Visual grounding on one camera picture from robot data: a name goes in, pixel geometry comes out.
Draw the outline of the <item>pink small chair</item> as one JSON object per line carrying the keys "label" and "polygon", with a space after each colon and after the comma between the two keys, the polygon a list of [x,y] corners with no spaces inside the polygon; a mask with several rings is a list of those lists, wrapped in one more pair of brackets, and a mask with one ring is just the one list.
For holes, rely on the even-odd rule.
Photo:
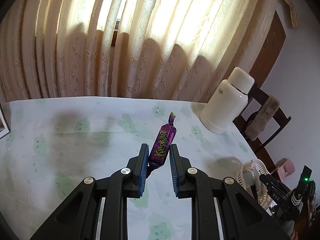
{"label": "pink small chair", "polygon": [[271,171],[271,175],[283,183],[295,170],[295,165],[291,159],[282,158],[276,163],[276,168]]}

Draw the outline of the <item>pink plastic basket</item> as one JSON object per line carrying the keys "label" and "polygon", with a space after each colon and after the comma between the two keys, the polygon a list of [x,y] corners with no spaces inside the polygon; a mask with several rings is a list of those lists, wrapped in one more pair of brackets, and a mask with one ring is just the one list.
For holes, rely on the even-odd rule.
{"label": "pink plastic basket", "polygon": [[235,180],[267,210],[272,198],[267,194],[266,186],[260,181],[260,175],[270,174],[264,163],[259,159],[252,159],[244,163],[235,177]]}

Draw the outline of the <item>dark wooden chair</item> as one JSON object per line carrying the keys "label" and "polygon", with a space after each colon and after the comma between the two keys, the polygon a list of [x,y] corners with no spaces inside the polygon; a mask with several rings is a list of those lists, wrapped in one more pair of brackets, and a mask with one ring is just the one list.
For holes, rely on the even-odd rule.
{"label": "dark wooden chair", "polygon": [[[255,156],[266,165],[269,171],[274,170],[276,166],[268,154],[266,146],[285,128],[291,121],[291,117],[286,116],[280,109],[279,100],[262,91],[257,83],[249,91],[248,99],[259,103],[259,110],[253,112],[247,119],[239,115],[233,123],[251,146]],[[265,142],[261,142],[258,137],[271,120],[276,122],[278,129]]]}

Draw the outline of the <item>purple candy bar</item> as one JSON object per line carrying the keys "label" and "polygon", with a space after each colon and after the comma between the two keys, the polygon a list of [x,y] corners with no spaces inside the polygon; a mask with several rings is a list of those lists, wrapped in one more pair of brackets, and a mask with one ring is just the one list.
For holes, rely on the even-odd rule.
{"label": "purple candy bar", "polygon": [[160,168],[165,164],[169,148],[176,135],[176,127],[174,126],[176,115],[171,112],[168,123],[164,124],[157,135],[152,150],[148,158],[148,166],[151,171]]}

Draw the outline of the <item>grey fuzzy scarf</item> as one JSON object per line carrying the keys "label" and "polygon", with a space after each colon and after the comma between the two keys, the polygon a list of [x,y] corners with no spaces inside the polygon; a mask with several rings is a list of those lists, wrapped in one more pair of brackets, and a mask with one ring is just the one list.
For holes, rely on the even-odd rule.
{"label": "grey fuzzy scarf", "polygon": [[280,102],[273,95],[270,95],[266,102],[259,109],[257,114],[251,118],[245,128],[245,136],[250,141],[255,141],[258,135],[264,130],[267,123],[273,118],[279,109]]}

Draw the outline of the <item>brown wooden door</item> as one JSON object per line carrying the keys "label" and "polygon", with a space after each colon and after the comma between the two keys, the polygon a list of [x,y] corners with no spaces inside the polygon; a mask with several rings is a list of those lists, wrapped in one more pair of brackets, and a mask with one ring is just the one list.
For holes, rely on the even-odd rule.
{"label": "brown wooden door", "polygon": [[275,12],[265,42],[249,72],[249,74],[255,79],[259,88],[263,85],[270,74],[283,47],[285,39],[285,30],[278,13]]}

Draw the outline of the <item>photo collage stand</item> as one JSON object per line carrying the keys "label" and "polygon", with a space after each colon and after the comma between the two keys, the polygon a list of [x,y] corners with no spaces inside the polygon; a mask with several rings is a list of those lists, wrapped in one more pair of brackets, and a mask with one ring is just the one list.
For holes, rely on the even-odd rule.
{"label": "photo collage stand", "polygon": [[8,125],[8,122],[6,121],[4,112],[3,112],[3,108],[0,105],[0,138],[3,138],[4,136],[6,136],[7,134],[10,133],[10,128]]}

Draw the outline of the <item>white thermos jug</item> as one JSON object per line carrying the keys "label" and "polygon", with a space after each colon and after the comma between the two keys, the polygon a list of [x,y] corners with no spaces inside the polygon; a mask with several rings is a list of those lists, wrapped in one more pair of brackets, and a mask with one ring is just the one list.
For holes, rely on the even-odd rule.
{"label": "white thermos jug", "polygon": [[223,133],[247,105],[253,85],[253,77],[239,67],[234,68],[202,110],[200,120],[203,125],[213,133]]}

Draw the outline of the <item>cloud print tablecloth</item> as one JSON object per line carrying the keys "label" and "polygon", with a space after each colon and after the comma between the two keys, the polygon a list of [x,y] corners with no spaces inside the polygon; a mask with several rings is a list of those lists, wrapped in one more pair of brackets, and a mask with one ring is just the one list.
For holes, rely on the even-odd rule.
{"label": "cloud print tablecloth", "polygon": [[78,97],[2,108],[10,133],[1,139],[1,213],[20,239],[29,239],[85,177],[108,177],[143,143],[152,146],[171,113],[180,155],[208,176],[235,177],[255,158],[234,125],[222,134],[202,125],[202,103]]}

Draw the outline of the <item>beige curtain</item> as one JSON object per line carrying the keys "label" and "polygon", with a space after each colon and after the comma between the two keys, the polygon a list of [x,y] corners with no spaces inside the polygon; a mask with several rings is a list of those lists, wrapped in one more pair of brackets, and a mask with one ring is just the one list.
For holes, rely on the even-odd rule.
{"label": "beige curtain", "polygon": [[[1,100],[114,96],[207,102],[249,72],[278,0],[8,0]],[[291,24],[299,26],[292,0]]]}

